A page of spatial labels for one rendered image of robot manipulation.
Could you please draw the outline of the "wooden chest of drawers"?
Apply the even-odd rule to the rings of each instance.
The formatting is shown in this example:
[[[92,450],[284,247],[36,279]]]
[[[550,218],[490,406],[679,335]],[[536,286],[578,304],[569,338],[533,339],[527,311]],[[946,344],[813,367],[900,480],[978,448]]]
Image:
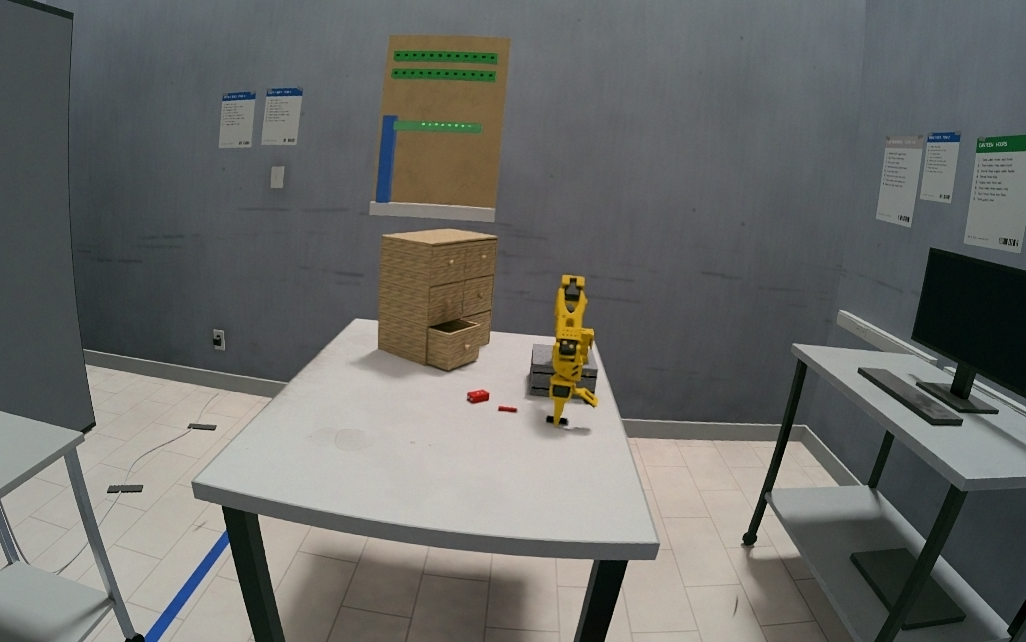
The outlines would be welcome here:
[[[489,338],[479,347],[490,343],[494,288],[491,308],[462,315],[464,284],[467,279],[487,275],[492,275],[495,282],[498,246],[498,236],[494,235],[467,236],[475,232],[455,229],[430,231],[382,235],[380,256],[378,349],[423,366],[429,365],[426,362],[430,326],[488,310]],[[496,244],[494,273],[465,278],[468,242],[487,239],[494,239]],[[460,242],[465,243],[463,278],[430,285],[433,246]],[[462,284],[461,316],[428,325],[430,287],[457,281],[461,281]]]

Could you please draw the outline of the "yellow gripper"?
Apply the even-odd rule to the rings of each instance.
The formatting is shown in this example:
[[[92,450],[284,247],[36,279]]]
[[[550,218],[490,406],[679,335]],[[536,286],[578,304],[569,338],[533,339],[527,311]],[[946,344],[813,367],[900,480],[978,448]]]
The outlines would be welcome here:
[[[573,394],[580,395],[585,404],[589,404],[593,408],[597,407],[598,399],[585,388],[582,389],[575,388],[576,386],[575,380],[569,382],[569,379],[562,378],[559,376],[559,374],[556,373],[554,374],[553,377],[550,377],[550,382],[552,383],[552,385],[550,386],[549,394],[550,394],[550,399],[554,400],[555,426],[558,426],[560,422],[565,401],[569,402]]]

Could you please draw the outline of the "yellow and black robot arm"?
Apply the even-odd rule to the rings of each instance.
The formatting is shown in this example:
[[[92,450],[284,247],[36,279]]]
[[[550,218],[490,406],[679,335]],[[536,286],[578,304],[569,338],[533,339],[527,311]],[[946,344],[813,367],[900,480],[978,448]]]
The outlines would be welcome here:
[[[563,275],[556,298],[556,342],[552,348],[553,368],[560,377],[567,378],[569,382],[581,380],[582,366],[588,361],[588,348],[591,346],[591,329],[582,328],[582,317],[587,305],[583,289],[583,277]],[[571,304],[574,308],[566,308],[567,304]]]

